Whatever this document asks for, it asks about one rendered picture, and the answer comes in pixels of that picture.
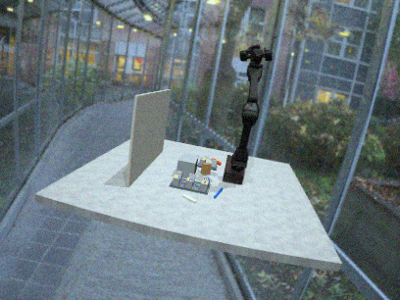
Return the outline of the grey flat panel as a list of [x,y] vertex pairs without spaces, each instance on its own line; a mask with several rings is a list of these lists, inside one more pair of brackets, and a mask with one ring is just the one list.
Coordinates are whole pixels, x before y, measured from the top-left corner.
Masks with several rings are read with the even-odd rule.
[[135,95],[127,163],[128,188],[163,152],[170,95],[170,89]]

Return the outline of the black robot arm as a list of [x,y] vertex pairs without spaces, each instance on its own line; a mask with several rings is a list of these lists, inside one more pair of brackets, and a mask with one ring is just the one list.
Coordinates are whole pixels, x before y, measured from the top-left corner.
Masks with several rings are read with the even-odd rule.
[[[242,131],[242,136],[240,140],[240,145],[239,147],[236,147],[235,153],[233,153],[232,158],[231,158],[231,169],[233,173],[238,173],[238,174],[243,174],[244,173],[244,168],[247,169],[248,165],[248,142],[249,142],[249,137],[250,137],[250,129],[251,126],[253,126],[258,120],[259,117],[259,106],[258,106],[258,82],[262,76],[263,72],[263,64],[262,62],[262,57],[264,54],[264,51],[260,49],[260,45],[252,45],[252,47],[249,47],[248,53],[252,55],[251,62],[249,62],[249,65],[247,66],[247,76],[248,80],[250,82],[250,88],[249,88],[249,94],[247,98],[247,102],[243,105],[242,107],[242,122],[244,124],[243,131]],[[260,68],[262,68],[260,70]],[[243,110],[246,104],[250,103],[256,103],[258,112],[257,111],[251,111],[251,110]]]

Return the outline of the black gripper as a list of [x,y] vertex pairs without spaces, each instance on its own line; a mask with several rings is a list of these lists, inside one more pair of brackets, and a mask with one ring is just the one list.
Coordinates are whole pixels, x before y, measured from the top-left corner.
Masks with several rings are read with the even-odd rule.
[[[250,49],[250,48],[248,48],[248,49]],[[247,59],[252,59],[252,55],[249,55],[248,49],[242,50],[239,52],[241,61],[247,61]],[[265,58],[266,61],[271,61],[273,59],[272,58],[272,50],[267,50],[265,47],[265,54],[263,54],[262,58]]]

